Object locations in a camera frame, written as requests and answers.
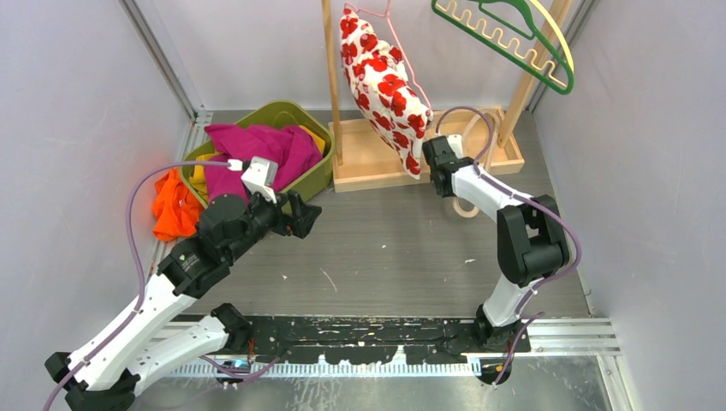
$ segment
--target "white wall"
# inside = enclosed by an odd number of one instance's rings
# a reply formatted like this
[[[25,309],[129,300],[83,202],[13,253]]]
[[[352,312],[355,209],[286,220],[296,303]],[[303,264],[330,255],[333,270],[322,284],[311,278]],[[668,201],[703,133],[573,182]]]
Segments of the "white wall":
[[[0,402],[38,410],[48,355],[134,297],[128,190],[173,159],[189,122],[118,2],[0,3]],[[152,197],[134,215],[145,264]]]
[[[537,109],[545,158],[646,411],[723,409],[726,7],[600,2],[574,91]]]
[[[337,51],[344,2],[332,3],[340,105],[354,108]],[[483,15],[476,3],[458,3],[459,10],[466,6]],[[541,3],[549,7],[552,1]],[[573,3],[570,14],[580,0]],[[379,13],[385,8],[385,0],[354,4]],[[255,109],[281,98],[330,108],[319,0],[140,0],[140,6],[191,99],[208,110]],[[491,9],[524,27],[511,6],[500,3]],[[435,108],[509,104],[521,75],[517,66],[434,14],[428,0],[394,0],[391,15],[416,80]],[[538,25],[544,21],[535,17]],[[364,18],[382,38],[393,41],[385,20]]]

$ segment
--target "pink hanger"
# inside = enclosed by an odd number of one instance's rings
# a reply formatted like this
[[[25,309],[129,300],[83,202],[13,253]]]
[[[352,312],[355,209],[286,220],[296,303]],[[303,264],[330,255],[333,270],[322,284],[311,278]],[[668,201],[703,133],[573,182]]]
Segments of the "pink hanger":
[[[401,50],[401,55],[403,56],[403,61],[406,62],[406,65],[408,66],[408,70],[411,72],[411,82],[416,87],[418,87],[419,90],[421,91],[421,95],[424,96],[424,100],[426,101],[426,106],[430,110],[433,110],[433,107],[431,107],[431,101],[429,101],[428,96],[426,96],[426,92],[424,91],[424,88],[421,87],[421,85],[418,82],[416,82],[416,73],[414,72],[414,67],[411,66],[411,63],[408,61],[408,57],[406,57],[406,51],[403,50],[403,45],[401,44],[401,41],[398,39],[398,36],[396,35],[396,30],[393,28],[393,23],[390,21],[390,0],[388,0],[386,2],[386,11],[382,15],[379,13],[373,13],[372,11],[368,11],[366,9],[359,9],[359,8],[355,7],[353,4],[347,3],[347,2],[343,5],[343,9],[345,9],[345,8],[351,8],[356,13],[360,13],[362,11],[363,13],[367,13],[369,15],[375,15],[376,17],[382,17],[382,18],[386,19],[386,21],[388,22],[388,27],[390,28],[390,32],[393,33],[393,39],[396,41],[396,44],[398,45],[398,49]]]

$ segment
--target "wooden clothes rack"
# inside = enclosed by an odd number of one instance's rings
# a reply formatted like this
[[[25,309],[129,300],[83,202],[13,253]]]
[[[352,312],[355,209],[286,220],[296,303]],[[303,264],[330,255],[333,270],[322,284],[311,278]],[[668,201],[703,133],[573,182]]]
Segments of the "wooden clothes rack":
[[[572,0],[554,0],[549,14],[557,26],[562,25],[571,5]],[[322,7],[333,115],[330,128],[336,139],[336,160],[333,163],[333,183],[336,192],[428,183],[429,170],[425,162],[422,162],[421,178],[413,179],[402,168],[397,153],[379,141],[376,132],[367,120],[341,121],[336,76],[338,53],[336,52],[335,26],[330,11],[330,0],[322,0]],[[555,37],[561,37],[561,34],[557,35],[547,21],[542,26],[541,32],[549,42],[552,42]],[[547,60],[548,47],[545,47],[541,41],[537,41],[532,52],[534,53],[531,61],[533,67],[542,67],[549,62]],[[497,143],[491,146],[483,161],[485,167],[493,175],[517,173],[525,163],[513,131],[537,81],[538,79],[530,73],[523,72],[506,112],[498,106],[479,108],[493,120],[493,124],[496,124],[494,135]],[[434,111],[434,123],[438,121],[442,113],[442,110]],[[443,120],[441,133],[464,135],[464,153],[473,157],[484,147],[490,133],[485,122],[478,122],[478,119],[480,117],[473,115],[470,111],[454,111]],[[432,136],[433,127],[426,131],[425,138],[428,139]]]

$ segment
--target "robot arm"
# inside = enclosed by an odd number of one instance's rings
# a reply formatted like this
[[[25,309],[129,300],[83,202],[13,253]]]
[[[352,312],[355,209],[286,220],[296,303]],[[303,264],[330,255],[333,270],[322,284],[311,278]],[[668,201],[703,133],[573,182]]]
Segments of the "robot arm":
[[[485,170],[477,170],[478,165],[463,156],[460,135],[428,140],[423,152],[431,167],[431,184],[438,195],[465,199],[497,223],[497,260],[502,275],[492,295],[477,310],[475,331],[480,345],[509,337],[519,324],[523,307],[520,302],[527,291],[569,260],[562,227],[531,205],[517,200],[515,194],[555,214],[558,214],[557,204],[550,196],[534,198],[517,192]]]
[[[178,242],[146,284],[146,296],[126,328],[83,366],[64,387],[74,411],[128,409],[146,387],[180,364],[247,343],[249,324],[231,305],[222,305],[197,325],[150,348],[145,346],[169,321],[229,275],[229,268],[268,232],[305,238],[320,215],[295,192],[269,187],[277,165],[262,158],[245,164],[242,181],[249,205],[225,194],[201,213],[197,233]],[[291,214],[283,212],[290,205]],[[134,310],[132,301],[110,324],[73,353],[55,353],[45,367],[56,382],[83,362]]]

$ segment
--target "clothes hanger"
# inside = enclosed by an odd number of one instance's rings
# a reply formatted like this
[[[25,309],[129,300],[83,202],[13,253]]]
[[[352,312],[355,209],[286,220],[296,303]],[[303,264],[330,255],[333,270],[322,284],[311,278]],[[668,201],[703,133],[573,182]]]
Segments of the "clothes hanger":
[[[556,63],[548,59],[538,65],[539,56],[536,50],[529,49],[524,54],[519,51],[521,40],[514,36],[506,44],[503,43],[504,30],[501,27],[494,27],[491,33],[486,32],[487,20],[484,16],[476,21],[474,26],[471,25],[472,12],[469,9],[464,9],[461,15],[456,15],[456,8],[458,3],[456,0],[449,0],[446,7],[438,3],[438,0],[431,0],[431,9],[437,15],[442,16],[447,21],[460,28],[463,32],[469,34],[480,42],[492,48],[504,57],[507,57],[512,63],[520,66],[522,69],[533,75],[538,80],[542,81],[552,90],[559,92],[560,94],[568,94],[572,91],[574,86],[574,62],[572,54],[570,53],[567,41],[562,35],[560,28],[555,23],[547,9],[538,0],[469,0],[479,4],[479,10],[491,17],[493,20],[498,21],[502,25],[514,31],[517,35],[527,40],[538,40],[547,49],[547,51],[554,57]],[[486,9],[486,4],[491,3],[506,3],[517,9],[524,19],[527,27],[531,30],[531,33],[525,33],[518,27],[515,27],[508,21],[504,20],[498,15],[490,12]],[[557,40],[562,47],[562,53],[545,37],[544,34],[539,30],[533,19],[533,11],[530,4],[544,17],[547,24],[551,27],[553,33],[557,37]],[[564,82],[555,77],[554,72],[559,64],[567,75],[567,82]]]
[[[398,39],[398,35],[396,34],[396,30],[393,28],[393,23],[390,21],[390,1],[386,1],[386,10],[383,14],[380,13],[374,13],[372,11],[366,10],[366,9],[359,9],[358,7],[354,6],[351,3],[346,2],[343,5],[343,9],[352,9],[356,14],[360,14],[360,12],[369,14],[369,15],[375,15],[376,17],[381,17],[386,20],[388,23],[388,27],[390,28],[391,34],[393,34],[393,39],[396,41],[396,46],[398,47],[398,50],[401,51],[401,56],[403,57],[403,61],[406,63],[406,66],[408,66],[408,71],[411,72],[411,83],[413,83],[421,92],[421,96],[426,101],[426,106],[433,110],[433,107],[431,107],[431,101],[429,101],[428,96],[426,96],[426,92],[424,91],[424,88],[416,81],[416,73],[414,72],[414,66],[411,65],[411,63],[408,61],[408,57],[406,57],[406,51],[403,50],[403,45],[401,44],[401,40]]]

